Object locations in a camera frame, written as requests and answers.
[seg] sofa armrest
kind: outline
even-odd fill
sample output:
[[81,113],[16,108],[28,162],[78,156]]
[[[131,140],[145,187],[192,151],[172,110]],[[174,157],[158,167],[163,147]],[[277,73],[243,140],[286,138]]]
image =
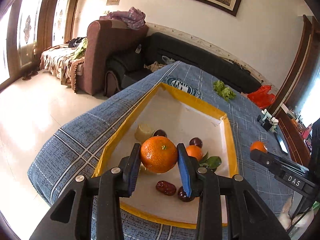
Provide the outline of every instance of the sofa armrest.
[[80,89],[90,95],[103,90],[107,58],[112,53],[138,46],[147,32],[147,26],[132,30],[118,20],[92,22],[87,30],[88,46]]

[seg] mandarin orange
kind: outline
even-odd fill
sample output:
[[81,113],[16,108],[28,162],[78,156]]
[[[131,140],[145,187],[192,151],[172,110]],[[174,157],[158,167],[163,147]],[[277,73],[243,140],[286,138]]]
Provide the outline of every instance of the mandarin orange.
[[202,150],[199,146],[189,145],[186,148],[186,151],[189,156],[195,157],[198,160],[198,162],[201,161],[201,159],[203,157],[203,153],[202,153]]
[[178,151],[168,138],[155,136],[142,144],[140,157],[147,170],[155,173],[165,173],[176,165]]
[[265,145],[263,144],[263,142],[260,142],[260,141],[256,141],[256,142],[253,142],[251,147],[250,147],[250,151],[254,150],[254,149],[257,149],[257,150],[260,150],[264,153],[267,153],[268,152],[268,149],[265,147]]

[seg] round logo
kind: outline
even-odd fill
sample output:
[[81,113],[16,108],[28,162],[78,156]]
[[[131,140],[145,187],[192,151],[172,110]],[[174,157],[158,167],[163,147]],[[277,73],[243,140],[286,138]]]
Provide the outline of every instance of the round logo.
[[201,93],[198,89],[191,87],[189,84],[185,83],[180,78],[175,78],[175,77],[167,78],[165,80],[165,83],[179,90],[182,90],[190,95],[193,95],[197,98],[200,98],[201,96]]

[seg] red date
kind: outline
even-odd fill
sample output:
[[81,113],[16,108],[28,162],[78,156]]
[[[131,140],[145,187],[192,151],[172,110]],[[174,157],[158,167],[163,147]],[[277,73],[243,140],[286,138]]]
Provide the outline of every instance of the red date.
[[156,190],[167,196],[173,196],[176,193],[177,188],[175,185],[171,184],[170,182],[161,180],[157,183]]
[[187,193],[183,190],[183,187],[181,186],[178,190],[178,199],[180,199],[183,202],[190,202],[193,201],[194,197],[188,197]]

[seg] yellow tape border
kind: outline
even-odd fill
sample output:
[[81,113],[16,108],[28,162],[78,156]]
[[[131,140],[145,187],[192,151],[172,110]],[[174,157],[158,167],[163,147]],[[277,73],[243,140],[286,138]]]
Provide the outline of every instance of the yellow tape border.
[[[98,162],[98,165],[95,169],[95,172],[92,177],[96,177],[101,175],[103,172],[103,169],[106,167],[108,160],[110,159],[111,153],[115,149],[116,145],[119,143],[123,135],[126,133],[128,128],[133,124],[133,122],[136,120],[138,115],[142,112],[142,110],[145,108],[145,106],[148,104],[148,102],[151,100],[151,98],[155,95],[155,93],[158,91],[159,87],[162,87],[163,89],[167,90],[174,98],[181,101],[182,103],[185,103],[188,106],[191,106],[198,111],[201,111],[209,116],[212,116],[216,119],[223,120],[224,123],[224,133],[226,138],[226,145],[227,145],[227,153],[228,153],[228,162],[229,162],[229,176],[230,178],[233,177],[235,174],[238,174],[238,165],[237,165],[237,157],[236,157],[236,150],[235,145],[233,141],[232,131],[230,122],[227,118],[227,114],[223,111],[215,108],[214,106],[210,105],[209,103],[202,101],[199,98],[196,98],[186,92],[183,92],[181,90],[178,90],[177,88],[174,88],[172,86],[169,86],[164,83],[158,84],[156,87],[154,87],[151,91],[146,93],[142,98],[140,98],[139,104],[136,106],[136,108],[129,114],[127,119],[121,124],[121,126],[118,128],[118,130],[111,136],[109,139],[107,145],[105,146],[103,153],[100,157],[100,160]],[[120,203],[121,209],[129,212],[132,215],[135,215],[137,217],[140,217],[142,219],[160,223],[164,225],[169,226],[175,226],[180,228],[188,228],[188,229],[195,229],[196,224],[192,223],[185,223],[185,222],[177,222],[172,220],[163,219],[160,217],[157,217],[155,215],[152,215],[147,212],[140,211],[137,208],[134,208],[126,203],[121,202]]]

